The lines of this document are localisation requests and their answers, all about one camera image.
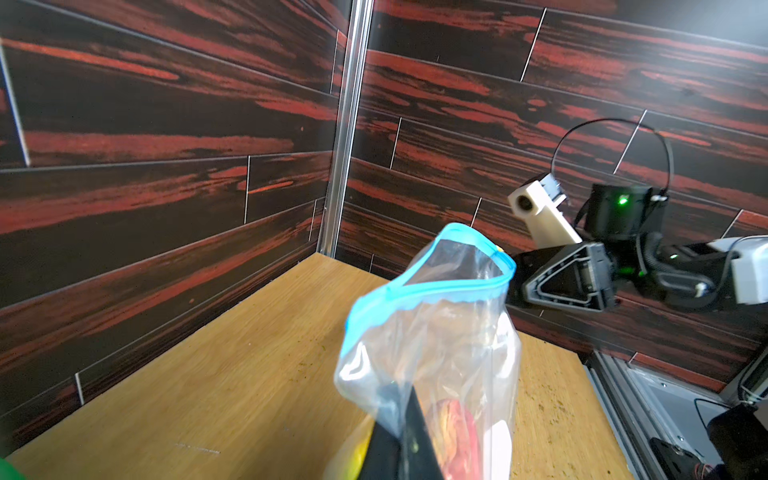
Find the red mango bottom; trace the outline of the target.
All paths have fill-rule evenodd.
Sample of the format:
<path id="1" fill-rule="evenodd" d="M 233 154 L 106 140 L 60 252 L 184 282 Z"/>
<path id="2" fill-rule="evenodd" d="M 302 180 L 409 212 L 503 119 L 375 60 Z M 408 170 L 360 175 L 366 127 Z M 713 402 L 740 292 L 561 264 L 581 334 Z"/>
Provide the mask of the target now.
<path id="1" fill-rule="evenodd" d="M 475 419 L 459 400 L 443 399 L 427 414 L 429 435 L 444 479 L 481 479 L 482 456 Z"/>

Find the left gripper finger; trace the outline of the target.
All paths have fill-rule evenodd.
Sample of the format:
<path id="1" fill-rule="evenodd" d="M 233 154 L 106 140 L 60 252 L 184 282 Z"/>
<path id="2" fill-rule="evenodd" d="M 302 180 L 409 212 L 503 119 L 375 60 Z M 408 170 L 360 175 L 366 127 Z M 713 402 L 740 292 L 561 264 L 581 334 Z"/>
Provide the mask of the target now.
<path id="1" fill-rule="evenodd" d="M 404 419 L 399 437 L 375 423 L 358 479 L 444 479 L 414 388 Z"/>

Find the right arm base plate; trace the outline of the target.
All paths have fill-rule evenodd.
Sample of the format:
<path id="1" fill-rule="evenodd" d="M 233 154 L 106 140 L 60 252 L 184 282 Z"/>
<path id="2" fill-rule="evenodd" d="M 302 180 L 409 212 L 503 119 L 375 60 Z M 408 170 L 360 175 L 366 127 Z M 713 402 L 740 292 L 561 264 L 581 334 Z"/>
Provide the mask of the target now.
<path id="1" fill-rule="evenodd" d="M 704 480 L 713 471 L 711 465 L 703 463 L 696 455 L 677 445 L 659 438 L 651 438 L 649 445 L 666 479 Z"/>

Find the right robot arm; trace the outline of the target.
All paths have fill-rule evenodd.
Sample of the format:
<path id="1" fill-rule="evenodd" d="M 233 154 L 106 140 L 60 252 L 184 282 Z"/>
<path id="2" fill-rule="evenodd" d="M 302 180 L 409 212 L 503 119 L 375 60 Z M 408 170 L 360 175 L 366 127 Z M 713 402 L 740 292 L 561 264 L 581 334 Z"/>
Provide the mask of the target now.
<path id="1" fill-rule="evenodd" d="M 596 184 L 573 221 L 559 209 L 565 199 L 551 175 L 509 195 L 535 246 L 514 257 L 512 304 L 598 313 L 616 307 L 626 285 L 680 311 L 766 303 L 766 236 L 664 246 L 663 189 Z"/>

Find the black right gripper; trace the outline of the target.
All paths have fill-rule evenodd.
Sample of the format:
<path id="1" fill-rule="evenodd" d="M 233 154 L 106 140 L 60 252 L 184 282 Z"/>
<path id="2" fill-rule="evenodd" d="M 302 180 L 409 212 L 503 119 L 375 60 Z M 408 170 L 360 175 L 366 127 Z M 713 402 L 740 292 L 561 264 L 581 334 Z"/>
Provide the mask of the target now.
<path id="1" fill-rule="evenodd" d="M 602 312 L 617 305 L 624 281 L 647 268 L 641 237 L 658 231 L 669 196 L 650 186 L 595 184 L 573 221 L 559 210 L 554 182 L 529 182 L 508 196 L 535 249 L 514 256 L 508 302 L 520 308 Z"/>

